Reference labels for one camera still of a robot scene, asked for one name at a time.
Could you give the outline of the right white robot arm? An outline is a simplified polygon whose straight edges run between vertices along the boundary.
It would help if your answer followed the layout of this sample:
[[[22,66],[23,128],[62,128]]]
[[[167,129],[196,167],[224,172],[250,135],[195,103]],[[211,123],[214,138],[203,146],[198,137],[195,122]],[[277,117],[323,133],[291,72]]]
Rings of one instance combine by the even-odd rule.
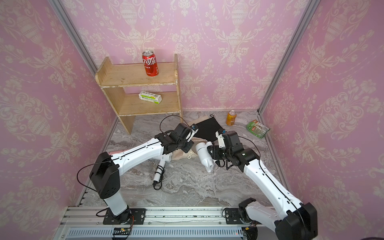
[[[260,152],[246,148],[235,131],[216,132],[217,145],[207,147],[216,162],[225,168],[237,167],[249,177],[268,198],[267,208],[254,198],[239,204],[239,215],[245,223],[258,222],[272,230],[279,240],[312,240],[318,236],[318,213],[311,203],[304,204],[291,194],[267,169]]]

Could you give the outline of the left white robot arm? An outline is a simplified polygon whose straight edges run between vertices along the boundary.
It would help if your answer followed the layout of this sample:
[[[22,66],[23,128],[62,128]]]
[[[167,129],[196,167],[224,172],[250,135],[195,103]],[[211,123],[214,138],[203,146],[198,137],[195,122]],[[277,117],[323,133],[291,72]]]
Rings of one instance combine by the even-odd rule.
[[[187,153],[194,145],[192,137],[198,131],[195,124],[188,126],[180,123],[174,130],[157,134],[130,150],[113,155],[107,152],[99,154],[89,178],[99,197],[108,206],[105,221],[113,220],[117,224],[126,223],[132,218],[131,210],[120,191],[120,177],[124,173],[149,159],[169,161],[176,150]]]

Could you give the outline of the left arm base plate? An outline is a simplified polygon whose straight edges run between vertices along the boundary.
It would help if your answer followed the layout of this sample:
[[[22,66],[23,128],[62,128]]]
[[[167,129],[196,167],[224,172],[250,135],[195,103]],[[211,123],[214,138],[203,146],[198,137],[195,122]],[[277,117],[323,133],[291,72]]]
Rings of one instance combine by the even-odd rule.
[[[103,220],[104,225],[143,225],[147,209],[126,209],[123,213],[115,216],[108,208]]]

